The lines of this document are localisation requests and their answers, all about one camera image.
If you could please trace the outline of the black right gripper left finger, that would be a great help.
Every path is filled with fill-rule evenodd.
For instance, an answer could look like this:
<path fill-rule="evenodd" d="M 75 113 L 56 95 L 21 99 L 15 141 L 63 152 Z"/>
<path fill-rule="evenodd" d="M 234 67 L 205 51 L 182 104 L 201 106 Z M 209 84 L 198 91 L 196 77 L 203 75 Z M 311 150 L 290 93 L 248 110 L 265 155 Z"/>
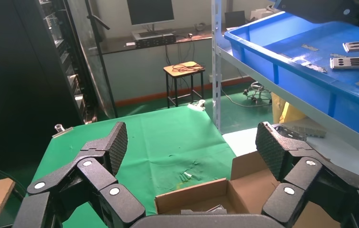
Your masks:
<path fill-rule="evenodd" d="M 124 122 L 106 137 L 87 142 L 70 163 L 28 186 L 13 226 L 60 228 L 85 203 L 109 228 L 135 224 L 146 215 L 145 207 L 116 178 L 127 145 Z"/>

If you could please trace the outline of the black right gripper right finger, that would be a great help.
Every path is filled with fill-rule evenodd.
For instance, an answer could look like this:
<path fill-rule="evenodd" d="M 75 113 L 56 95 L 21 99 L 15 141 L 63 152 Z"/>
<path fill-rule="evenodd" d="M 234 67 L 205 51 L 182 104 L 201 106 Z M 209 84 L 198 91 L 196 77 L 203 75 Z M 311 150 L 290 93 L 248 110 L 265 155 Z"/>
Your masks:
<path fill-rule="evenodd" d="M 256 148 L 279 182 L 262 214 L 292 227 L 309 202 L 342 228 L 359 228 L 359 175 L 325 160 L 305 141 L 280 135 L 268 122 L 257 127 Z"/>

